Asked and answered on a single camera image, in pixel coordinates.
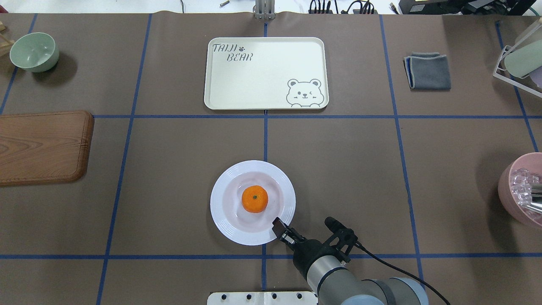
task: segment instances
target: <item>white floor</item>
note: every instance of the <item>white floor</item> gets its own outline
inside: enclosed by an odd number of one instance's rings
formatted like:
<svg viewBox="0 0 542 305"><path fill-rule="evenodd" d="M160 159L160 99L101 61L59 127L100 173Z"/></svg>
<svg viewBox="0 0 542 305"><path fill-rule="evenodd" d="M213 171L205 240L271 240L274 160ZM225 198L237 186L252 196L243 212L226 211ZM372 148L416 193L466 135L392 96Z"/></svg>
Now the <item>white floor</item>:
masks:
<svg viewBox="0 0 542 305"><path fill-rule="evenodd" d="M255 0L230 0L224 7L220 4L225 0L183 0L187 13L203 12L252 12ZM310 0L275 0L276 12L293 11L307 12ZM393 2L398 8L399 0L373 0L375 9L379 14L393 14L389 8ZM337 0L339 11L348 8L351 0ZM131 12L157 12L162 10L181 12L180 0L2 0L0 4L9 12L40 12L40 13L131 13ZM537 0L533 9L542 13L542 0ZM525 15L534 15L527 11Z"/></svg>

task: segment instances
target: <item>wooden cutting board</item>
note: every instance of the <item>wooden cutting board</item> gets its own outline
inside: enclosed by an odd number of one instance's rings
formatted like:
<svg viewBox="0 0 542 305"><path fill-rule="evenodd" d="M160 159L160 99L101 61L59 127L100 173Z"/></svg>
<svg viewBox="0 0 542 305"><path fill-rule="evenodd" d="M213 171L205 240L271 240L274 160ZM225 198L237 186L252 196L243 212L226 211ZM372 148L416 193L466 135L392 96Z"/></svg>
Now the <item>wooden cutting board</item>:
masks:
<svg viewBox="0 0 542 305"><path fill-rule="evenodd" d="M93 126L86 111L0 116L0 186L79 179Z"/></svg>

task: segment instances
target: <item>white plate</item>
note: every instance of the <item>white plate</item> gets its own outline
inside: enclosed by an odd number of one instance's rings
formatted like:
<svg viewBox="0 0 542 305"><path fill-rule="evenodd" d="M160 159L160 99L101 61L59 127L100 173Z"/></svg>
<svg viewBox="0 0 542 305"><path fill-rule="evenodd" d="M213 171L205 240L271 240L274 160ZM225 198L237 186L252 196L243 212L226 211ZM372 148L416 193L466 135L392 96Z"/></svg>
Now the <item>white plate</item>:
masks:
<svg viewBox="0 0 542 305"><path fill-rule="evenodd" d="M259 185L269 201L261 213L245 211L243 191ZM286 174L271 163L244 161L228 168L211 192L211 215L216 226L229 239L248 246L262 245L276 238L273 220L280 217L289 224L295 212L294 187Z"/></svg>
<svg viewBox="0 0 542 305"><path fill-rule="evenodd" d="M316 37L218 37L207 47L205 105L322 109L329 101L324 43Z"/></svg>

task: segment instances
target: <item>rectangular tray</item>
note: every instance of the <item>rectangular tray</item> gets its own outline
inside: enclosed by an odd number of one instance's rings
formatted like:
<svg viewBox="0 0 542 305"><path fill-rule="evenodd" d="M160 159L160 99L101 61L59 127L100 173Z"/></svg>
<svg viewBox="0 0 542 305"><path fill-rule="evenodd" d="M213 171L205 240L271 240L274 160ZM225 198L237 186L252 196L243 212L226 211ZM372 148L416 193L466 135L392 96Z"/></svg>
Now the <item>rectangular tray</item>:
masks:
<svg viewBox="0 0 542 305"><path fill-rule="evenodd" d="M205 105L213 110L322 109L329 101L316 37L218 37L209 42Z"/></svg>
<svg viewBox="0 0 542 305"><path fill-rule="evenodd" d="M0 186L79 179L93 126L86 111L0 116Z"/></svg>

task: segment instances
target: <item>brown table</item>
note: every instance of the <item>brown table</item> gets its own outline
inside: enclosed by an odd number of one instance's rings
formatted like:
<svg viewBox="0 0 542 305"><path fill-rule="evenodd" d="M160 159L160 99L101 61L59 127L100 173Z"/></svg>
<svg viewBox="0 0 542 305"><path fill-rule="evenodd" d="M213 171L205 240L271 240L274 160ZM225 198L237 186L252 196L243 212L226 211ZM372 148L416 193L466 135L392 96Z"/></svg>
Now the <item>brown table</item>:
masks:
<svg viewBox="0 0 542 305"><path fill-rule="evenodd" d="M308 289L278 242L242 246L214 225L218 176L265 160L292 181L292 225L324 240L331 215L454 304L536 304L542 233L511 218L496 184L542 143L541 101L492 77L529 17L252 14L2 15L6 35L52 35L49 72L0 59L3 114L88 110L88 172L0 188L0 303L205 304L212 291ZM206 50L220 36L316 36L321 111L211 111ZM413 92L402 58L449 56L449 92ZM356 252L359 278L400 276ZM439 304L429 293L431 303Z"/></svg>

